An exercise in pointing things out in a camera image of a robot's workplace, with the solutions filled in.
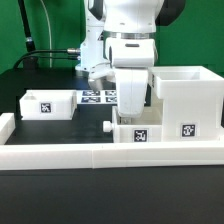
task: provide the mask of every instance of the white container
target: white container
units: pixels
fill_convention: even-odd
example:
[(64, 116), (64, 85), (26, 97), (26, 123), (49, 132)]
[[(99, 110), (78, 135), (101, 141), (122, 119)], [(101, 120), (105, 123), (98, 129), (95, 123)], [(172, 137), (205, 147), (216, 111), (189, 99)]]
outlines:
[(162, 141), (219, 140), (224, 79), (208, 69), (155, 67), (152, 106), (162, 113)]
[(28, 90), (20, 99), (23, 120), (71, 120), (76, 108), (75, 90)]

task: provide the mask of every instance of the black cable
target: black cable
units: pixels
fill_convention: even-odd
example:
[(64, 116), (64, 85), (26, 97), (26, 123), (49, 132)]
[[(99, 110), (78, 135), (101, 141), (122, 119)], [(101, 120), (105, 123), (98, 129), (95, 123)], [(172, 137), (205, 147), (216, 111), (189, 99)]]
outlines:
[(29, 22), (28, 22), (28, 17), (27, 17), (27, 13), (26, 13), (26, 7), (25, 7), (24, 0), (18, 0), (18, 4), (20, 7), (20, 12), (21, 12), (23, 26), (24, 26), (24, 32), (25, 32), (25, 36), (26, 36), (26, 48), (27, 48), (28, 52), (31, 52), (31, 51), (36, 50), (36, 48), (35, 48), (35, 44), (32, 39), (32, 36), (31, 36), (30, 26), (29, 26)]
[(28, 58), (46, 58), (46, 59), (49, 59), (49, 58), (52, 58), (52, 59), (60, 59), (60, 60), (78, 60), (78, 57), (76, 56), (72, 56), (72, 57), (65, 57), (65, 58), (62, 58), (62, 57), (49, 57), (49, 56), (25, 56), (25, 57), (21, 57), (13, 66), (13, 69), (17, 69), (18, 66), (20, 65), (20, 63), (25, 60), (25, 59), (28, 59)]
[(63, 54), (63, 53), (66, 53), (68, 54), (68, 49), (59, 49), (59, 50), (35, 50), (35, 51), (31, 51), (31, 52), (28, 52), (26, 54), (24, 54), (21, 58), (23, 57), (26, 57), (26, 56), (31, 56), (31, 55), (34, 55), (34, 54), (43, 54), (43, 53), (55, 53), (55, 54)]

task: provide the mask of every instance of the green wall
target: green wall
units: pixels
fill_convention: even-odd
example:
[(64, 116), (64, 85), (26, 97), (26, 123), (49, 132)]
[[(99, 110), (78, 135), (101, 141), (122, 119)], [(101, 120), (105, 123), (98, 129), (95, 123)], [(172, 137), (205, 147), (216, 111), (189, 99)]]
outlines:
[[(169, 27), (158, 27), (158, 65), (203, 65), (224, 75), (224, 0), (186, 0), (182, 15)], [(25, 0), (31, 31), (38, 49), (49, 46), (48, 28), (39, 0)], [(53, 48), (79, 47), (84, 38), (82, 0), (45, 0)], [(17, 0), (0, 1), (0, 73), (12, 68), (26, 52)], [(42, 66), (48, 66), (45, 60)], [(55, 67), (74, 62), (56, 61)]]

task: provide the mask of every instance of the cable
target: cable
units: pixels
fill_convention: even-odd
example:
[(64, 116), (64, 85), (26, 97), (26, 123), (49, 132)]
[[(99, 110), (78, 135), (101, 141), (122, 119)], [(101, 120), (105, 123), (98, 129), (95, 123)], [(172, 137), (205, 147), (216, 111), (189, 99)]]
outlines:
[(31, 56), (34, 54), (42, 54), (42, 53), (68, 53), (68, 51), (67, 50), (36, 50), (36, 51), (31, 51), (24, 54), (21, 58), (26, 56)]
[(13, 69), (17, 69), (20, 63), (27, 58), (47, 58), (47, 59), (60, 59), (60, 60), (79, 60), (78, 56), (70, 56), (70, 57), (49, 57), (49, 56), (24, 56), (21, 57), (13, 66)]
[(27, 51), (34, 51), (35, 49), (35, 43), (33, 41), (33, 38), (31, 36), (31, 32), (30, 32), (30, 26), (29, 26), (29, 21), (28, 21), (28, 17), (27, 17), (27, 13), (26, 13), (26, 7), (25, 7), (25, 3), (24, 0), (18, 0), (18, 4), (19, 4), (19, 8), (20, 8), (20, 13), (21, 13), (21, 17), (22, 17), (22, 22), (23, 22), (23, 26), (24, 26), (24, 33), (25, 33), (25, 37), (26, 37), (26, 48)]
[[(48, 11), (47, 11), (47, 8), (44, 4), (44, 1), (43, 0), (40, 0), (42, 6), (43, 6), (43, 9), (44, 9), (44, 12), (45, 12), (45, 15), (46, 15), (46, 19), (47, 19), (47, 24), (48, 24), (48, 32), (49, 32), (49, 45), (50, 45), (50, 50), (52, 50), (52, 32), (51, 32), (51, 23), (50, 23), (50, 19), (49, 19), (49, 15), (48, 15)], [(52, 61), (52, 53), (50, 52), (50, 68), (52, 68), (52, 64), (53, 64), (53, 61)]]

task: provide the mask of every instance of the white base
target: white base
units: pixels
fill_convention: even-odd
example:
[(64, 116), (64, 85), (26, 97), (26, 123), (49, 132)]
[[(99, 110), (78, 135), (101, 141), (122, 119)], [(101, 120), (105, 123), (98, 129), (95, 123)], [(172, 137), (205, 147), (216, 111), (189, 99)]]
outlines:
[(12, 113), (0, 116), (0, 145), (4, 145), (15, 130), (15, 118)]
[(0, 170), (224, 165), (224, 142), (0, 146)]

